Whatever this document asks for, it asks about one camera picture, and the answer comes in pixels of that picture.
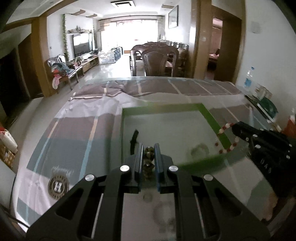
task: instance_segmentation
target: plastic bottle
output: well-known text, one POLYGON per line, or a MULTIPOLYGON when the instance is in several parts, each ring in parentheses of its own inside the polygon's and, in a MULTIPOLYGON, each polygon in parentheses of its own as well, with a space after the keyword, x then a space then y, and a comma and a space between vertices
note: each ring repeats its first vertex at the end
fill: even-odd
POLYGON ((254 73, 255 68, 251 67, 251 69, 247 73, 246 80, 244 82, 244 88, 248 91, 250 91, 252 82, 253 82, 253 73, 254 73))

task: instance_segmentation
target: tile floor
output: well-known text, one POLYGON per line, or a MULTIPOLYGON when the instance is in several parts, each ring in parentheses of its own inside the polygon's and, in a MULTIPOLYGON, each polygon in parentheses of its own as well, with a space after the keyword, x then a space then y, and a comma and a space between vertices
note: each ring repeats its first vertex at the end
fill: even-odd
MULTIPOLYGON (((76 79, 72 78, 72 91, 69 85, 66 84, 60 89, 58 94, 49 98, 42 97, 33 99, 9 128, 19 149, 12 168, 15 173, 19 172, 17 178, 22 178, 23 170, 26 169, 30 157, 44 131, 74 92, 88 82, 91 83, 91 80, 96 80, 96 82, 98 82, 105 81, 106 78, 130 76, 129 56, 123 55, 114 64, 94 66, 85 73, 84 77, 79 79, 78 84, 76 84, 76 79)), ((17 200, 19 188, 20 185, 14 186, 12 200, 17 200)), ((12 210, 16 210, 16 203, 12 203, 12 205, 12 210)))

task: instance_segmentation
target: silver screw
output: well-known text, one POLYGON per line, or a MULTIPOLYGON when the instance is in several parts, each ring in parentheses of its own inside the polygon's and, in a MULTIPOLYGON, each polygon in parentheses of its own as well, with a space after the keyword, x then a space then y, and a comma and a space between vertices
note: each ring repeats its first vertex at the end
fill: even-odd
POLYGON ((127 171, 129 170, 129 166, 128 166, 128 165, 122 165, 122 166, 120 167, 120 170, 121 170, 122 172, 127 172, 127 171))
POLYGON ((213 180, 213 176, 211 174, 206 174, 206 175, 204 175, 204 179, 206 181, 211 181, 211 180, 213 180))
POLYGON ((88 182, 92 181, 94 179, 94 175, 92 174, 88 174, 85 176, 85 180, 87 180, 88 182))
POLYGON ((178 171, 178 167, 177 166, 170 166, 169 168, 168 168, 171 172, 176 172, 176 171, 178 171))

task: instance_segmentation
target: framed picture on wall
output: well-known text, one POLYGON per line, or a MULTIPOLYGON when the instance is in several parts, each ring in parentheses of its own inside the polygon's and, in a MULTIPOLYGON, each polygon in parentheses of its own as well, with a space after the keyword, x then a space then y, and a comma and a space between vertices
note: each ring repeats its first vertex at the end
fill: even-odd
POLYGON ((168 14, 168 28, 177 27, 179 24, 179 5, 174 7, 168 14))

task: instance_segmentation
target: television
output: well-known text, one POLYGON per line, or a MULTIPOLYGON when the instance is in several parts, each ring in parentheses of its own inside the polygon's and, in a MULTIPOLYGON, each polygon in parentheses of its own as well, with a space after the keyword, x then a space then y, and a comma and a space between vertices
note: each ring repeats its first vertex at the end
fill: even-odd
POLYGON ((92 51, 92 33, 73 35, 73 47, 75 57, 92 51))

